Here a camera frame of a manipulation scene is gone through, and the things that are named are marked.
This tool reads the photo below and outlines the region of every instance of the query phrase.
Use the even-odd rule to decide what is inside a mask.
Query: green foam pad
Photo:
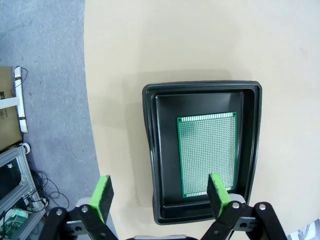
[[[91,197],[90,205],[97,211],[100,219],[106,223],[114,190],[109,175],[101,176]]]
[[[214,217],[217,219],[227,207],[228,203],[231,202],[231,198],[221,180],[219,173],[209,174],[207,194],[211,203]]]
[[[208,174],[219,173],[226,189],[235,187],[237,113],[177,118],[182,196],[207,194]]]

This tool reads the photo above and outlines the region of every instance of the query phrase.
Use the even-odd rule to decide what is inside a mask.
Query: floor
[[[84,0],[0,0],[0,65],[28,71],[22,84],[28,160],[68,197],[69,210],[91,196],[100,176],[87,100],[84,7]],[[67,207],[63,197],[57,203]]]

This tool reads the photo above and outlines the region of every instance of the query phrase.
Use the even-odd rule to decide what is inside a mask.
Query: plastic tray
[[[153,216],[157,224],[213,218],[208,196],[183,197],[177,118],[237,112],[234,190],[248,202],[258,154],[262,87],[256,81],[193,81],[146,85],[143,115],[150,148]]]

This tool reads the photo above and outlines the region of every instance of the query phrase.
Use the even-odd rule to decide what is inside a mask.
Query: metal frame
[[[9,194],[7,194],[7,196],[0,200],[0,213],[3,211],[8,211],[20,198],[28,195],[36,189],[23,146],[13,147],[0,154],[0,167],[8,164],[14,159],[16,159],[18,168],[20,170],[21,181],[18,186],[16,186]],[[33,207],[39,212],[34,212],[28,217],[27,221],[13,236],[13,240],[26,239],[30,232],[37,225],[41,217],[46,213],[46,211],[43,209],[44,205],[41,203],[37,191],[32,194],[31,198],[35,201],[33,203]]]

